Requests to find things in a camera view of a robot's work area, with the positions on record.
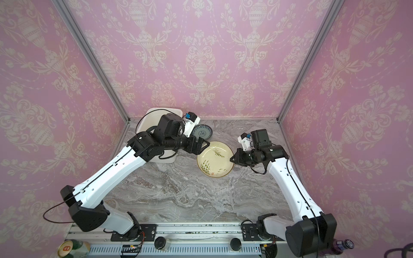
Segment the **beige plate floral pattern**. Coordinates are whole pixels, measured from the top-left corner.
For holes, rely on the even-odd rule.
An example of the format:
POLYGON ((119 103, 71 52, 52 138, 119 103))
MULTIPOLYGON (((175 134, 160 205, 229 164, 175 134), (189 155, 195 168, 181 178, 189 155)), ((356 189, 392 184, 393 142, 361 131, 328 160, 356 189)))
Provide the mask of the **beige plate floral pattern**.
POLYGON ((233 151, 227 144, 212 141, 209 147, 197 156, 197 165, 201 172, 209 177, 224 177, 234 167, 234 164, 230 161, 232 156, 233 151))

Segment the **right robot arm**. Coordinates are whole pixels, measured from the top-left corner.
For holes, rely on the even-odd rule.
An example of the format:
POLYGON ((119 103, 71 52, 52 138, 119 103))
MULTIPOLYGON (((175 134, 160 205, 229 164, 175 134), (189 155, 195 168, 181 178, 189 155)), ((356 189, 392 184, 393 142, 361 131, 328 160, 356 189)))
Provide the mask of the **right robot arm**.
POLYGON ((265 129, 243 133, 238 142, 241 147, 230 161, 249 168, 262 164, 264 174, 270 174, 276 180, 292 215, 292 220, 282 219, 276 214, 260 216, 256 223, 259 236, 285 240, 298 258, 318 255, 331 248, 337 221, 332 214, 326 214, 307 192, 285 149, 273 144, 265 129))

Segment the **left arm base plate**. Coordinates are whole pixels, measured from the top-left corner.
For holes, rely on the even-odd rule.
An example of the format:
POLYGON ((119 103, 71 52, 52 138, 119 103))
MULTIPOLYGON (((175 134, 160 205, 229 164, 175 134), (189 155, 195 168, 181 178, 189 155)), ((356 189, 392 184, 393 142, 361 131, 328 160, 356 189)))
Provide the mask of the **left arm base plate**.
POLYGON ((157 224, 141 224, 139 229, 132 229, 129 233, 112 233, 111 242, 154 242, 157 234, 157 224))

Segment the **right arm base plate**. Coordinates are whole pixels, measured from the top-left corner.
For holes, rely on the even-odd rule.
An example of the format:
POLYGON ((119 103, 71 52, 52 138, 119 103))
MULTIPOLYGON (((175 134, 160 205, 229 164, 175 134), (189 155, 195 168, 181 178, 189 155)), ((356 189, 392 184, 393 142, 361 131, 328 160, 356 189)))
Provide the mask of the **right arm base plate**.
POLYGON ((264 226, 251 222, 241 223, 240 229, 244 241, 283 241, 282 238, 266 232, 264 226))

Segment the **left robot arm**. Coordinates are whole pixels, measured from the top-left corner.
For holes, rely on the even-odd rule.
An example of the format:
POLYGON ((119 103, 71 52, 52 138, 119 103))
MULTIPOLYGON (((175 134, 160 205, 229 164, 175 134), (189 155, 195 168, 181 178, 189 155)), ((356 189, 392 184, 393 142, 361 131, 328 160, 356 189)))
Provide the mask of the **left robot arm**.
POLYGON ((121 212, 103 202, 104 197, 132 172, 165 152, 183 150, 200 155, 210 143, 192 134, 200 123, 193 112, 180 117, 173 113, 162 115, 158 125, 136 133, 125 147, 104 167, 75 187, 61 191, 73 222, 83 232, 105 229, 124 240, 135 240, 142 234, 137 218, 131 212, 121 212))

